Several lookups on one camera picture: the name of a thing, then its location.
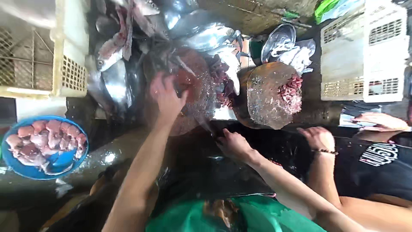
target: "green plastic bag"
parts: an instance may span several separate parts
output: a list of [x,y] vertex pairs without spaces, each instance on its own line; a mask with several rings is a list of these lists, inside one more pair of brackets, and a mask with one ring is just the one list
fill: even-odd
[[339,0],[324,0],[315,10],[316,24],[321,23],[323,14],[334,8],[338,2]]
[[[260,195],[231,199],[246,221],[237,225],[248,232],[325,232],[320,226],[278,201]],[[229,230],[219,218],[204,215],[203,200],[176,205],[149,221],[146,232],[222,232]]]

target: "white plastic crate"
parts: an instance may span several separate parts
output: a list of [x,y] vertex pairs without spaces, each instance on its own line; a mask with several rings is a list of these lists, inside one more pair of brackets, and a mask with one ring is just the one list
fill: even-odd
[[84,97],[89,9],[87,0],[56,0],[56,27],[51,30],[13,17],[1,22],[0,96]]
[[321,99],[396,102],[409,57],[406,9],[390,0],[365,5],[321,30]]

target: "plastic bag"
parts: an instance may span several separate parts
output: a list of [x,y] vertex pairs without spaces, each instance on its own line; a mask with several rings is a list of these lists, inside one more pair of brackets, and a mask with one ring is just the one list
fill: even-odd
[[325,0],[315,10],[316,23],[339,18],[364,3],[365,0]]
[[231,229],[222,220],[204,214],[204,201],[189,201],[170,208],[167,212],[149,221],[146,232],[324,232],[320,226],[306,217],[290,210],[278,201],[265,196],[232,198],[239,213]]

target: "beaded bracelet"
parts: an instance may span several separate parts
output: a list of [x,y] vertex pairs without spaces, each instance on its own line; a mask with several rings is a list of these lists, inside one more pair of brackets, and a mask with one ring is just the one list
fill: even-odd
[[326,150],[326,149],[317,149],[317,150],[312,150],[313,152],[324,152],[324,153],[329,153],[329,154],[333,154],[333,155],[339,155],[339,152],[331,152],[331,151],[328,151],[328,150]]

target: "person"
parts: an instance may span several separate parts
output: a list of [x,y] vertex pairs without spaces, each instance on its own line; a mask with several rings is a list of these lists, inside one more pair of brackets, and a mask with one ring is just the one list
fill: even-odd
[[367,229],[412,231],[412,148],[389,143],[407,123],[382,113],[353,120],[376,125],[336,144],[322,127],[298,129],[315,151],[308,186]]
[[[153,186],[162,165],[166,142],[187,97],[187,92],[183,92],[182,97],[178,98],[173,88],[173,77],[163,78],[163,75],[158,73],[150,86],[150,94],[159,106],[156,124],[130,166],[102,229],[103,232],[222,231],[218,223],[212,223],[215,222],[213,217],[205,215],[208,207],[200,200],[169,207],[156,218],[150,218],[153,208]],[[303,182],[265,159],[258,151],[252,149],[240,134],[230,133],[227,129],[223,132],[225,137],[220,140],[235,158],[256,170],[277,194],[288,194],[296,201],[307,205],[314,221],[320,227],[282,206],[278,201],[265,196],[224,200],[222,205],[226,208],[220,211],[224,216],[227,216],[228,208],[231,208],[234,213],[241,211],[250,231],[365,230]],[[227,227],[232,226],[231,223],[225,220],[224,222]]]

